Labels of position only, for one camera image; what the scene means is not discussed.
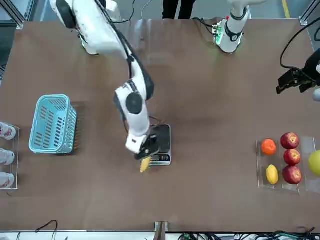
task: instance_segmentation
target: red apple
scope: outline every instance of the red apple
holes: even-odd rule
[[[300,153],[295,149],[288,149],[283,154],[283,159],[289,166],[295,166],[300,163]]]
[[[285,149],[295,149],[299,146],[300,140],[297,134],[293,132],[287,132],[282,135],[280,142],[282,147],[284,147]]]
[[[288,184],[292,185],[298,184],[302,180],[301,170],[297,166],[286,166],[282,170],[282,176]]]

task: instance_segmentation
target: plastic basket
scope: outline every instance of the plastic basket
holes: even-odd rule
[[[29,148],[35,154],[69,154],[77,113],[66,95],[44,95],[36,103]]]

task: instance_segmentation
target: clear plastic stand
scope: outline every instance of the clear plastic stand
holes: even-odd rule
[[[15,159],[14,159],[13,163],[10,165],[0,164],[0,172],[13,174],[14,175],[14,183],[9,188],[0,188],[0,189],[17,190],[18,189],[18,160],[19,160],[20,128],[13,126],[11,124],[8,124],[8,125],[15,128],[15,130],[16,130],[15,137],[12,140],[6,140],[4,138],[0,138],[0,148],[14,152]]]
[[[274,155],[266,155],[262,152],[261,145],[262,141],[264,139],[272,139],[276,144],[276,153]],[[269,188],[273,190],[285,190],[285,191],[293,191],[297,194],[300,194],[302,190],[306,189],[306,181],[305,181],[305,171],[304,171],[304,164],[303,159],[305,158],[305,155],[302,154],[301,146],[303,145],[302,142],[304,141],[304,138],[300,138],[300,144],[296,148],[297,151],[301,154],[301,161],[297,167],[300,168],[302,172],[302,181],[299,184],[292,185],[287,183],[283,176],[282,176],[282,170],[287,166],[286,162],[284,161],[284,152],[286,149],[284,149],[279,139],[265,137],[261,138],[256,141],[256,161],[257,161],[257,175],[258,175],[258,186]],[[267,179],[267,168],[269,165],[274,165],[276,169],[278,170],[278,182],[276,184],[271,184],[268,182]]]
[[[320,177],[312,173],[308,164],[310,155],[316,151],[315,139],[309,136],[303,137],[301,149],[303,155],[304,180],[306,184],[306,190],[310,192],[320,193]]]

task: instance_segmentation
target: black pants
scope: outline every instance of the black pants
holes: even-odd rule
[[[181,0],[179,19],[190,19],[196,0]],[[163,0],[163,19],[175,19],[179,0]]]

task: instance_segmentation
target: table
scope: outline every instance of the table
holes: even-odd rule
[[[155,82],[151,115],[172,127],[172,164],[139,173],[125,149],[113,96],[128,80],[116,55],[90,56],[58,22],[17,31],[0,88],[1,120],[21,128],[18,190],[0,195],[0,229],[288,232],[320,230],[320,195],[258,187],[255,141],[294,131],[318,137],[312,91],[276,94],[281,51],[297,19],[249,20],[241,47],[224,54],[192,20],[140,20],[121,30]],[[307,32],[284,63],[303,67]],[[40,96],[66,94],[78,112],[74,155],[33,154],[28,141]]]

